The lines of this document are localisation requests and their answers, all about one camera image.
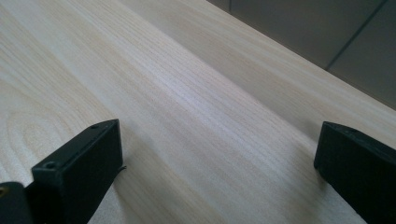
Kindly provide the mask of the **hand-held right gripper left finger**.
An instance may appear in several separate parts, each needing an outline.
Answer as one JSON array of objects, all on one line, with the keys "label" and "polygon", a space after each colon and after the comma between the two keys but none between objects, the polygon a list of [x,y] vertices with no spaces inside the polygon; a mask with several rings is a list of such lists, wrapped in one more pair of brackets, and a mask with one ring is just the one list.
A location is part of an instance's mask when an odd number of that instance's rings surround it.
[{"label": "hand-held right gripper left finger", "polygon": [[41,224],[87,224],[122,169],[120,122],[92,125],[32,168]]}]

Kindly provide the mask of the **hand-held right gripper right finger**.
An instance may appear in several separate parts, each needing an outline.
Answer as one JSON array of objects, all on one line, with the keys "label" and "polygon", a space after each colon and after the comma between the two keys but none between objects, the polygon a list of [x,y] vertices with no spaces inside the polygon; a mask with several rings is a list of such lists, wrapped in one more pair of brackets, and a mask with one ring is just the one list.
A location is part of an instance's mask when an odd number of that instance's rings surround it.
[{"label": "hand-held right gripper right finger", "polygon": [[396,149],[325,121],[314,167],[368,224],[396,224]]}]

